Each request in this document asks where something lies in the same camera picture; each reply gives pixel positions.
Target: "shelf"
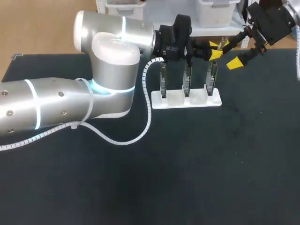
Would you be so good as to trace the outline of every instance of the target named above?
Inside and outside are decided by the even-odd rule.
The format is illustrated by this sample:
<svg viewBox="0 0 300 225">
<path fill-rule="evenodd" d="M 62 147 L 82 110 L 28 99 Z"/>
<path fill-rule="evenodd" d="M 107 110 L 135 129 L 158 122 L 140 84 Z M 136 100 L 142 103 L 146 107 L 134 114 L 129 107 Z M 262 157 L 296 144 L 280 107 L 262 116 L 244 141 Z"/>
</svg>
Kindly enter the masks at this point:
<svg viewBox="0 0 300 225">
<path fill-rule="evenodd" d="M 232 22 L 229 27 L 201 28 L 197 21 L 195 6 L 191 3 L 169 4 L 167 0 L 148 0 L 144 7 L 144 20 L 152 22 L 156 30 L 159 30 L 161 24 L 168 26 L 173 25 L 177 14 L 189 15 L 191 17 L 193 27 L 191 36 L 193 37 L 235 36 L 240 31 L 243 31 L 245 25 L 237 8 L 233 13 Z"/>
</svg>

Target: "white storage bin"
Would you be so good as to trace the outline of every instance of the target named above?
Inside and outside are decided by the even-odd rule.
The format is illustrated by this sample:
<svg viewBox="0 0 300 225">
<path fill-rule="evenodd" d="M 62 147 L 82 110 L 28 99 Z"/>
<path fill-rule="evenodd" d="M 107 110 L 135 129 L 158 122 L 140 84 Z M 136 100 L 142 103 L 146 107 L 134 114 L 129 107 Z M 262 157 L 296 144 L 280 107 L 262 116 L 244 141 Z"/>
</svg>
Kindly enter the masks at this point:
<svg viewBox="0 0 300 225">
<path fill-rule="evenodd" d="M 202 28 L 228 27 L 240 0 L 197 0 L 197 16 Z"/>
<path fill-rule="evenodd" d="M 108 15 L 119 15 L 127 18 L 143 20 L 143 7 L 146 2 L 137 1 L 137 4 L 108 4 L 104 0 L 105 13 Z"/>
</svg>

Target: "screw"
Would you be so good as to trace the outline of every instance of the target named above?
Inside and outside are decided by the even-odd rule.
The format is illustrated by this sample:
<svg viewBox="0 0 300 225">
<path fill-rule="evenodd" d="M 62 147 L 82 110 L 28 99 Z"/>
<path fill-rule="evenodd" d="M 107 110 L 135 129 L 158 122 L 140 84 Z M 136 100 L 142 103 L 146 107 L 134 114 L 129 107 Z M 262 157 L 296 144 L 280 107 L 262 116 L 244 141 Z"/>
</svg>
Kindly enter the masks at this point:
<svg viewBox="0 0 300 225">
<path fill-rule="evenodd" d="M 7 115 L 7 116 L 13 116 L 13 115 L 14 115 L 14 112 L 11 111 L 11 110 L 9 110 L 9 111 L 6 112 L 6 115 Z"/>
</svg>

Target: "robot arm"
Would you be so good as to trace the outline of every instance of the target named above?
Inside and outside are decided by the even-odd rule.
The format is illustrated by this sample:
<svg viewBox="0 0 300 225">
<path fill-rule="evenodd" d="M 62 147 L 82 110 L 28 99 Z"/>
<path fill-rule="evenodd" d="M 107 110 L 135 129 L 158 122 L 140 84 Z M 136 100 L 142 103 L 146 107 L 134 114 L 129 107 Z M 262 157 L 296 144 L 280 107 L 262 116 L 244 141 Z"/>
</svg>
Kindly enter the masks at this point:
<svg viewBox="0 0 300 225">
<path fill-rule="evenodd" d="M 229 38 L 229 44 L 223 48 L 223 53 L 229 52 L 245 37 L 249 36 L 255 40 L 255 48 L 240 54 L 227 65 L 230 69 L 245 66 L 257 55 L 267 52 L 266 44 L 274 45 L 292 32 L 292 28 L 300 25 L 300 1 L 283 0 L 280 8 L 271 7 L 264 12 L 257 2 L 247 8 L 251 18 L 248 22 L 253 25 L 246 26 L 243 32 Z"/>
</svg>

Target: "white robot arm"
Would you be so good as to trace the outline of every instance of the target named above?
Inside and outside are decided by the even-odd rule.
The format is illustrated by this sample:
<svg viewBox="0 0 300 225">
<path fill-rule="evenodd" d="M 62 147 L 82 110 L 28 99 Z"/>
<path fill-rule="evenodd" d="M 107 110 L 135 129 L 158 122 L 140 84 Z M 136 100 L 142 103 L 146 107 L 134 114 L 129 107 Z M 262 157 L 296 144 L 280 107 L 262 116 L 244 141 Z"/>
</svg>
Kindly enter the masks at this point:
<svg viewBox="0 0 300 225">
<path fill-rule="evenodd" d="M 287 23 L 287 35 L 293 26 L 300 24 L 300 1 L 285 0 L 280 10 L 284 10 L 280 14 L 284 15 L 281 25 Z M 263 36 L 266 34 L 264 20 L 269 15 L 258 13 L 252 16 L 257 24 L 256 28 Z M 186 59 L 189 64 L 193 56 L 210 58 L 211 52 L 207 50 L 203 51 L 205 54 L 199 53 L 202 49 L 197 49 L 198 43 L 191 41 L 191 31 L 190 18 L 184 15 L 179 15 L 173 26 L 161 26 L 157 31 L 150 22 L 80 11 L 75 19 L 74 45 L 77 50 L 89 54 L 93 79 L 86 81 L 44 78 L 0 83 L 0 135 L 55 125 L 60 125 L 57 129 L 61 129 L 75 126 L 90 118 L 117 118 L 126 115 L 133 100 L 140 57 L 148 59 L 155 55 L 157 58 L 146 65 L 143 73 L 149 119 L 142 135 L 135 139 L 139 140 L 147 132 L 151 121 L 151 108 L 145 85 L 150 64 L 156 61 L 177 61 L 181 58 Z M 36 139 L 25 140 L 23 145 Z M 110 142 L 121 144 L 111 139 Z M 0 146 L 0 150 L 18 146 L 21 144 Z"/>
</svg>

